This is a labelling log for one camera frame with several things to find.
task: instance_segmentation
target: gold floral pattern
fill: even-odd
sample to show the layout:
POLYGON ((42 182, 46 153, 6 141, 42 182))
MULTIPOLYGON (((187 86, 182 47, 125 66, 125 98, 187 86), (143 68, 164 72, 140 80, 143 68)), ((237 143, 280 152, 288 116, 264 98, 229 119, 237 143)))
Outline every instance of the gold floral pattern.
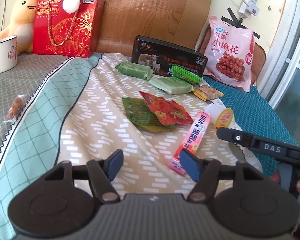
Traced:
MULTIPOLYGON (((68 41, 60 47, 47 45, 46 49, 52 51, 54 54, 68 56, 72 54, 74 57, 86 56, 89 50, 92 23, 91 23, 90 11, 86 11, 77 17, 74 29, 68 41)), ((66 38, 66 34, 69 32, 69 27, 72 18, 63 19, 57 25, 51 25, 52 37, 55 43, 60 43, 66 38)))

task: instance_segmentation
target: teal tablecloth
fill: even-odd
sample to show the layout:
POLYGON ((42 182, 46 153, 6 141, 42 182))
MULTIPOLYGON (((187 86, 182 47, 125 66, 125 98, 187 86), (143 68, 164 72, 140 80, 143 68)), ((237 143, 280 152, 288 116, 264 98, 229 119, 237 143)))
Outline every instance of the teal tablecloth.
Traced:
MULTIPOLYGON (((243 131, 297 144, 276 112, 259 95, 256 87, 251 87, 250 93, 247 93, 209 77, 204 79, 210 86, 225 94, 220 99, 226 107, 233 109, 235 120, 243 131)), ((271 176, 277 163, 274 158, 257 153, 255 155, 260 160, 264 173, 271 176)))

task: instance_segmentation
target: beige patterned tablecloth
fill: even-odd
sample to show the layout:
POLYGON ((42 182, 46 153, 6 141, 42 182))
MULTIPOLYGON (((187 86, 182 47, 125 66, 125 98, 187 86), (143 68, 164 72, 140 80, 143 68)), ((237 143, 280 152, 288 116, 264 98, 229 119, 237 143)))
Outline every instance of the beige patterned tablecloth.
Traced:
MULTIPOLYGON (((126 60, 121 54, 106 53, 91 71, 84 91, 63 125, 58 162, 71 160, 73 165, 84 165, 91 159, 107 158, 116 149, 122 149, 124 164, 112 182, 121 196, 125 193, 172 192, 187 195, 194 182, 188 175, 180 176, 171 171, 166 164, 191 125, 160 133, 138 129, 125 116, 121 98, 141 98, 139 91, 148 92, 175 100, 193 119, 207 103, 192 93, 170 96, 145 80, 122 75, 114 67, 126 60)), ((224 107, 219 99, 213 103, 224 107)), ((231 128, 240 129, 235 122, 231 128)), ((249 163, 261 169, 250 151, 245 150, 244 154, 249 163)), ((229 143, 217 138, 212 124, 196 155, 215 158, 227 165, 234 165, 237 161, 229 143)), ((75 185, 90 191, 87 181, 76 181, 75 185)), ((221 181, 218 192, 231 186, 232 181, 221 181)))

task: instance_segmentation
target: green snack package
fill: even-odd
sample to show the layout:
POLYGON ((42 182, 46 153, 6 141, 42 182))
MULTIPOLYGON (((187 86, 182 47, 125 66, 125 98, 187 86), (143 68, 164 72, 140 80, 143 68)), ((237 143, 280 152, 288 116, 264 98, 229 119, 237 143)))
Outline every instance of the green snack package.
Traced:
POLYGON ((172 66, 171 69, 173 70, 172 76, 176 78, 180 78, 191 85, 195 85, 201 82, 201 78, 186 69, 183 69, 178 66, 172 66))
POLYGON ((122 98, 127 118, 148 132, 172 131, 175 125, 163 125, 143 98, 122 98))
POLYGON ((131 62, 121 62, 115 68, 123 75, 141 79, 149 79, 153 74, 151 67, 131 62))
POLYGON ((160 77, 154 78, 149 83, 156 88, 162 89, 169 95, 186 94, 193 91, 193 86, 176 77, 160 77))

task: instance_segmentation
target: red circle logo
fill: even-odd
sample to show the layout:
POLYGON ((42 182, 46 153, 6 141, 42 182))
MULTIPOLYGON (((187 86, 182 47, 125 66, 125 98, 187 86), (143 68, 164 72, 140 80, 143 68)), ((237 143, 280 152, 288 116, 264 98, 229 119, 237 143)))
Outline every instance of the red circle logo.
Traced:
POLYGON ((252 54, 248 53, 246 55, 246 63, 247 63, 247 65, 251 65, 252 64, 252 59, 253 59, 252 54))

